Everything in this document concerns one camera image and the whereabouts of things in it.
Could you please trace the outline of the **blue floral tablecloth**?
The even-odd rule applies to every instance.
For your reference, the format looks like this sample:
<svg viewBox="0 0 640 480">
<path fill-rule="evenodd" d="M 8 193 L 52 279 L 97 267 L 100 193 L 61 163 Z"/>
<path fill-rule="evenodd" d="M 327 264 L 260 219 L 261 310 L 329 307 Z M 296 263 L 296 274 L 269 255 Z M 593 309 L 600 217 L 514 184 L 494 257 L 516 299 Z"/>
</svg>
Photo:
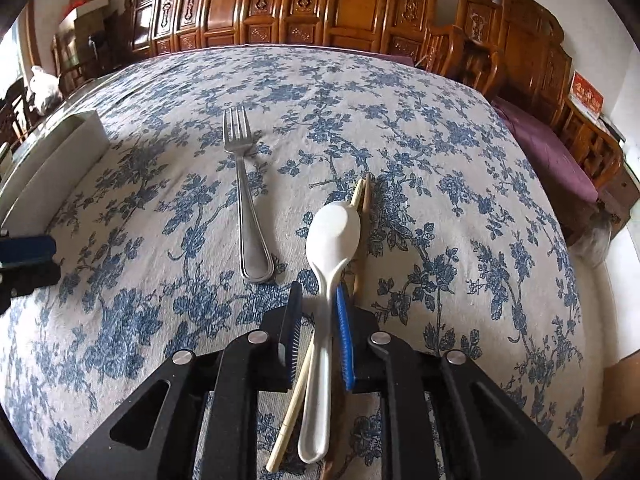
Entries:
<svg viewBox="0 0 640 480">
<path fill-rule="evenodd" d="M 1 318 L 1 404 L 53 477 L 177 352 L 205 354 L 304 298 L 305 429 L 279 477 L 381 472 L 376 396 L 346 392 L 332 307 L 358 302 L 416 350 L 462 352 L 576 466 L 591 396 L 560 222 L 499 113 L 476 91 L 369 55 L 231 47 L 124 68 L 46 133 L 102 139 L 47 158 L 58 284 Z"/>
</svg>

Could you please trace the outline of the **light bamboo chopstick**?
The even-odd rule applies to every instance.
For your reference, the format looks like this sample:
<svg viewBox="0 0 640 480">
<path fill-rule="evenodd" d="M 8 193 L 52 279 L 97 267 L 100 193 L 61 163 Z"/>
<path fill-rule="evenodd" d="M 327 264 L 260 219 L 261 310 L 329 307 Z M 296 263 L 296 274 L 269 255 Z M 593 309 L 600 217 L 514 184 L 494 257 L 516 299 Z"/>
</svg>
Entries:
<svg viewBox="0 0 640 480">
<path fill-rule="evenodd" d="M 312 335 L 310 344 L 305 353 L 302 370 L 297 377 L 291 400 L 288 404 L 288 408 L 286 409 L 284 419 L 282 420 L 276 442 L 274 442 L 271 454 L 267 460 L 266 471 L 275 472 L 279 469 L 283 460 L 284 452 L 288 446 L 288 442 L 291 440 L 296 419 L 298 416 L 303 417 L 307 378 L 313 348 L 314 335 Z"/>
</svg>

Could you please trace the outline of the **silver metal fork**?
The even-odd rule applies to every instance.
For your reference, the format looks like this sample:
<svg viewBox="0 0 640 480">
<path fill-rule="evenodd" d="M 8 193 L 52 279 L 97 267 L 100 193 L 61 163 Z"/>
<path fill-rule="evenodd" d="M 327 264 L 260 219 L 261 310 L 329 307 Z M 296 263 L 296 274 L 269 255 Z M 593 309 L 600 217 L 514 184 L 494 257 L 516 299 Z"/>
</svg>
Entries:
<svg viewBox="0 0 640 480">
<path fill-rule="evenodd" d="M 274 272 L 273 260 L 250 192 L 245 155 L 254 146 L 246 110 L 242 105 L 230 107 L 222 115 L 224 150 L 233 156 L 238 191 L 240 270 L 250 283 L 265 283 Z"/>
</svg>

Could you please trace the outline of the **carved wooden bench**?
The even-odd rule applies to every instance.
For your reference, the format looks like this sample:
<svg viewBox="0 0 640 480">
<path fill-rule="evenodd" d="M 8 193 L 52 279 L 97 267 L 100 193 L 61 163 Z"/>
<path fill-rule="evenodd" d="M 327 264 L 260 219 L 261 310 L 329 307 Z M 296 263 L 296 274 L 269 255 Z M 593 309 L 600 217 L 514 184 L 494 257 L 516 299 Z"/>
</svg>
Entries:
<svg viewBox="0 0 640 480">
<path fill-rule="evenodd" d="M 404 56 L 416 64 L 437 0 L 126 0 L 119 35 L 134 60 L 232 44 L 301 44 Z M 564 32 L 535 0 L 458 0 L 450 25 L 503 50 L 498 97 L 549 126 L 597 188 L 623 165 L 615 139 L 570 99 Z"/>
</svg>

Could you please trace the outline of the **cardboard boxes stack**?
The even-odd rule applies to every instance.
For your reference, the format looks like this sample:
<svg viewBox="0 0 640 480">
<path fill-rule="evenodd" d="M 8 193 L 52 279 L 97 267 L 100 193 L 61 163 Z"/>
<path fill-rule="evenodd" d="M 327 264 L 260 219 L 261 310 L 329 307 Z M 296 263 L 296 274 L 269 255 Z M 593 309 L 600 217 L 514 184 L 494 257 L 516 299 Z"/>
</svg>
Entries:
<svg viewBox="0 0 640 480">
<path fill-rule="evenodd" d="M 98 62 L 110 4 L 111 0 L 68 0 L 52 39 L 51 51 L 58 76 Z"/>
</svg>

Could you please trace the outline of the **white plastic spoon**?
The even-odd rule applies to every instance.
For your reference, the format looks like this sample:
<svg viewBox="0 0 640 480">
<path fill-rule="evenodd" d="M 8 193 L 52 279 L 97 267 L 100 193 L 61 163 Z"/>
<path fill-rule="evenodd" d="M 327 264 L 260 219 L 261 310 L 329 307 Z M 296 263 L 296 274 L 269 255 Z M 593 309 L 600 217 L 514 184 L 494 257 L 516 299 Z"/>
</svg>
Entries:
<svg viewBox="0 0 640 480">
<path fill-rule="evenodd" d="M 319 285 L 314 312 L 314 348 L 309 365 L 298 456 L 306 464 L 322 460 L 329 449 L 332 390 L 333 296 L 358 245 L 357 211 L 346 202 L 320 208 L 312 219 L 306 257 Z"/>
</svg>

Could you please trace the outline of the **red box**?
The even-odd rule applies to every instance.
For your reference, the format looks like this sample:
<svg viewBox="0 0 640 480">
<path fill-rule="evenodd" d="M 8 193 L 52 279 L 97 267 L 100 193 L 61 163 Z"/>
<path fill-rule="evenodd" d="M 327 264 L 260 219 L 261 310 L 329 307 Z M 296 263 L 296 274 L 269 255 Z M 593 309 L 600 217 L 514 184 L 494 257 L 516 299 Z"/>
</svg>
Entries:
<svg viewBox="0 0 640 480">
<path fill-rule="evenodd" d="M 603 110 L 604 96 L 577 70 L 570 83 L 570 95 L 593 114 L 599 115 Z"/>
</svg>

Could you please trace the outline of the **white plastic bag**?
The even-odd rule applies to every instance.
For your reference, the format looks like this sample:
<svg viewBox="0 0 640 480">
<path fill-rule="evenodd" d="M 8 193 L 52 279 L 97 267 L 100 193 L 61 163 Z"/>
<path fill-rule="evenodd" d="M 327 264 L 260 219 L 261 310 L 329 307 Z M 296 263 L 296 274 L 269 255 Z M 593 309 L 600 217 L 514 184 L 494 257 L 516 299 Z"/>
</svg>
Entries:
<svg viewBox="0 0 640 480">
<path fill-rule="evenodd" d="M 34 96 L 35 110 L 41 117 L 52 113 L 64 100 L 58 77 L 47 73 L 38 65 L 32 66 L 29 90 Z"/>
</svg>

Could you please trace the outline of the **white utensil holder box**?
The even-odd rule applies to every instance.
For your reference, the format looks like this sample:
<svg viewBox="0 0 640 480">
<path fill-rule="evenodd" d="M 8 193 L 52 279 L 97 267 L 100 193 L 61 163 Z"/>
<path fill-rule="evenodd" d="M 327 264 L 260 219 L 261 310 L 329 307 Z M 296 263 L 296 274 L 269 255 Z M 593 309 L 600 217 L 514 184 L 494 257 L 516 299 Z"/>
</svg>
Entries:
<svg viewBox="0 0 640 480">
<path fill-rule="evenodd" d="M 1 185 L 2 229 L 12 236 L 44 233 L 109 147 L 94 110 L 64 118 L 14 164 Z"/>
</svg>

